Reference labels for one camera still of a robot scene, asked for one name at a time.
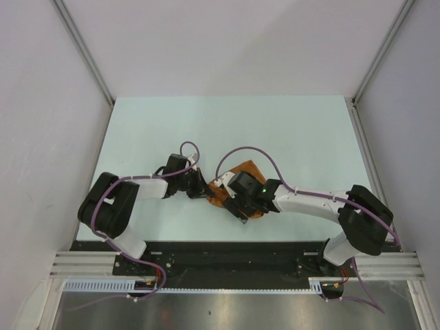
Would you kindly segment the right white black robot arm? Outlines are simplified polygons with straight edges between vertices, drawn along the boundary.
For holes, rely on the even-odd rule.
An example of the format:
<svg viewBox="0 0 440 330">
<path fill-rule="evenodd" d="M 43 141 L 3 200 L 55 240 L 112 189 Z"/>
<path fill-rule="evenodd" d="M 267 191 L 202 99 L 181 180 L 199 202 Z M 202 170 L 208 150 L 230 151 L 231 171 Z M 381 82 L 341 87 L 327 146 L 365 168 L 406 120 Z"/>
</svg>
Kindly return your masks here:
<svg viewBox="0 0 440 330">
<path fill-rule="evenodd" d="M 325 276 L 333 276 L 359 254 L 379 256 L 393 222 L 392 212 L 359 185 L 342 192 L 313 192 L 290 188 L 279 179 L 261 183 L 243 170 L 226 172 L 214 184 L 226 194 L 224 208 L 242 223 L 258 212 L 297 212 L 339 224 L 341 233 L 323 243 L 312 263 Z"/>
</svg>

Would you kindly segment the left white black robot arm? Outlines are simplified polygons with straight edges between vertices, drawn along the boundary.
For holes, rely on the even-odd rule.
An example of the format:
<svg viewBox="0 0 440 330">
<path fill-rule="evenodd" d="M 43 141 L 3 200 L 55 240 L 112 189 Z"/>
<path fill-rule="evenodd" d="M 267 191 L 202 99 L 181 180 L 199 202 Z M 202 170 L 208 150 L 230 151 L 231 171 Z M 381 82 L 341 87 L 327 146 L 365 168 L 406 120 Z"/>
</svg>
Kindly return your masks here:
<svg viewBox="0 0 440 330">
<path fill-rule="evenodd" d="M 129 255 L 127 265 L 136 274 L 147 273 L 152 258 L 145 254 L 146 243 L 129 225 L 138 199 L 166 199 L 185 192 L 190 199 L 213 197 L 206 183 L 197 155 L 171 154 L 153 175 L 122 180 L 109 172 L 100 174 L 78 209 L 78 220 L 119 251 Z"/>
</svg>

